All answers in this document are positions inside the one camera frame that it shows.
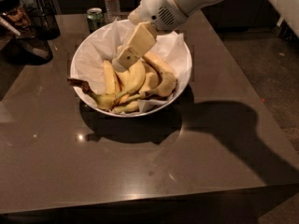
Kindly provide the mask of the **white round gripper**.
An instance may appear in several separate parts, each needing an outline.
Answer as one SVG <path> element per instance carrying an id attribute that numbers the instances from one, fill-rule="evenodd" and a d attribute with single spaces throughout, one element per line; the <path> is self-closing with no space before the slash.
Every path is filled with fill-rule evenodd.
<path id="1" fill-rule="evenodd" d="M 124 38 L 112 60 L 112 66 L 118 72 L 128 70 L 156 44 L 157 31 L 173 31 L 188 16 L 176 0 L 141 0 L 128 19 L 137 26 Z"/>

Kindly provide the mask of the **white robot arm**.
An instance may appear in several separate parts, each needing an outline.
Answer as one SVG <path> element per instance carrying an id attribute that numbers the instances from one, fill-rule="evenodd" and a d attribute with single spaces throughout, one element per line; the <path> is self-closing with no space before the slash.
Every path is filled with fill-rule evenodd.
<path id="1" fill-rule="evenodd" d="M 121 48 L 112 60 L 115 67 L 130 68 L 156 44 L 157 36 L 171 33 L 198 10 L 228 0 L 141 0 L 128 20 L 132 29 L 127 32 Z M 299 35 L 299 0 L 267 0 L 292 31 Z M 247 13 L 257 3 L 238 0 L 240 10 Z"/>

